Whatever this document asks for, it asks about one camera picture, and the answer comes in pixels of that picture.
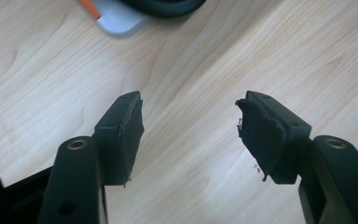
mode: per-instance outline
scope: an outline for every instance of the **wooden table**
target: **wooden table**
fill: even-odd
[[[297,185],[262,182],[235,101],[273,96],[358,148],[358,1],[209,0],[191,17],[105,34],[74,0],[0,0],[0,177],[52,165],[115,99],[140,91],[145,134],[111,223],[303,223]]]

